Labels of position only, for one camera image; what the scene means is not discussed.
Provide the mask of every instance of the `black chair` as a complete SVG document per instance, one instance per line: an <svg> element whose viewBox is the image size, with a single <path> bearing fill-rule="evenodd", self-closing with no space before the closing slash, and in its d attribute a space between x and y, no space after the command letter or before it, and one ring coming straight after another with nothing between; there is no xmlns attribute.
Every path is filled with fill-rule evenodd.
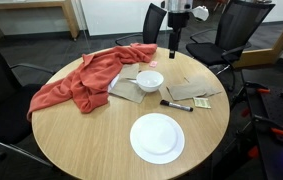
<svg viewBox="0 0 283 180"><path fill-rule="evenodd" d="M144 44L156 43L162 21L166 13L167 12L165 10L151 3L144 20L143 32L118 38L115 40L115 43L119 46L122 46L122 44L118 41L135 36L142 36Z"/></svg>
<svg viewBox="0 0 283 180"><path fill-rule="evenodd" d="M31 123L27 121L26 115L32 96L42 86L40 84L22 86L11 70L11 68L20 66L51 74L55 73L52 70L30 64L9 66L5 58L0 54L0 145L53 167L51 163L14 145L32 133ZM0 153L0 160L5 157L5 153Z"/></svg>
<svg viewBox="0 0 283 180"><path fill-rule="evenodd" d="M216 75L230 68L233 82L229 91L232 91L235 87L232 63L238 61L242 51L251 46L249 38L273 7L274 4L231 0L220 18L215 42L198 43L194 39L194 36L215 30L209 29L192 34L190 39L195 43L187 44L186 49L195 59L207 66L224 65L225 67Z"/></svg>

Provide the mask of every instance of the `white bowl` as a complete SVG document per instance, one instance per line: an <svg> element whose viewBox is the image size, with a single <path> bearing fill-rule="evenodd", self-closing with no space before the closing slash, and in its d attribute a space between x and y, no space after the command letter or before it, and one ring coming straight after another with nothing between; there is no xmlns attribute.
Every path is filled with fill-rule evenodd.
<svg viewBox="0 0 283 180"><path fill-rule="evenodd" d="M156 71L142 71L137 75L137 83L145 92L158 90L163 83L163 76Z"/></svg>

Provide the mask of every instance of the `red cloth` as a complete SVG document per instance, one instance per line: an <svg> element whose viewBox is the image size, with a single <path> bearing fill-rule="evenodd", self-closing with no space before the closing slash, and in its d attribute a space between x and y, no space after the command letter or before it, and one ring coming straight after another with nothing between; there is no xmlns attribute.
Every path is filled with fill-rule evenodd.
<svg viewBox="0 0 283 180"><path fill-rule="evenodd" d="M27 118L33 111L73 98L82 113L108 103L108 85L121 71L123 64L150 62L156 44L116 46L96 54L82 55L83 63L65 78L46 84L33 96Z"/></svg>

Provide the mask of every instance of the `gray carpet floor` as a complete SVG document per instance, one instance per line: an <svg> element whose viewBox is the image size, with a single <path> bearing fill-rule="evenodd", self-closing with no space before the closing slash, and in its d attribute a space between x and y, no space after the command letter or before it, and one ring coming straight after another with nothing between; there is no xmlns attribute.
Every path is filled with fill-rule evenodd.
<svg viewBox="0 0 283 180"><path fill-rule="evenodd" d="M179 52L189 55L185 49L185 45L191 43L189 36L192 33L201 30L216 28L217 22L220 19L221 10L222 8L219 8L217 12L211 14L206 22L197 22L191 16L188 26L182 30ZM250 39L252 47L247 50L272 47L282 31L283 22L261 25ZM7 59L9 64L26 62L59 70L73 60L81 57L82 54L88 54L115 46L114 40L117 37L120 37L120 35L89 37L88 32L81 32L76 42L69 38L68 32L65 34L58 33L5 37L0 39L0 52ZM168 37L168 33L161 32L158 37L158 45L160 47L168 47ZM214 38L215 34L208 33L205 36L200 36L199 41L213 41ZM132 39L125 43L129 44L131 42L141 42L141 39ZM22 68L16 69L15 73L23 84L45 83L50 77L45 73L24 70ZM228 92L229 99L231 99L231 97L240 89L242 84L239 70L236 72L236 76L236 89L234 92ZM221 74L219 78L225 87L232 81L229 72ZM234 139L235 131L237 129L242 129L249 121L249 118L242 118L240 116L240 111L245 107L245 104L239 104L235 110L231 112L228 130L215 152L200 166L179 179L211 179L212 167L222 158L223 150ZM32 135L18 144L18 146L45 158ZM0 161L0 180L74 179L64 172L51 170L36 161L23 157L5 148L0 147L0 151L8 153L8 157L5 160ZM260 169L260 167L257 167L258 163L257 165L255 165L255 163L252 164L253 167L255 167L252 169ZM246 175L241 177L243 179L250 179L249 176ZM258 179L259 176L254 174L254 177L254 179Z"/></svg>

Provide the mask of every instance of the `black marker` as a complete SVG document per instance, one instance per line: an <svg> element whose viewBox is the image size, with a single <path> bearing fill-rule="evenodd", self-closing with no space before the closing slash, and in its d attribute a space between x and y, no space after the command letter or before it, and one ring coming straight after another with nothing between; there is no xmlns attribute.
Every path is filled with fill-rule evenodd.
<svg viewBox="0 0 283 180"><path fill-rule="evenodd" d="M174 104L174 103L171 103L171 102L166 101L166 100L161 100L160 104L164 105L164 106L174 107L174 108L177 108L177 109L182 109L182 110L185 110L185 111L190 111L190 112L193 111L192 107L182 106L182 105L179 105L179 104Z"/></svg>

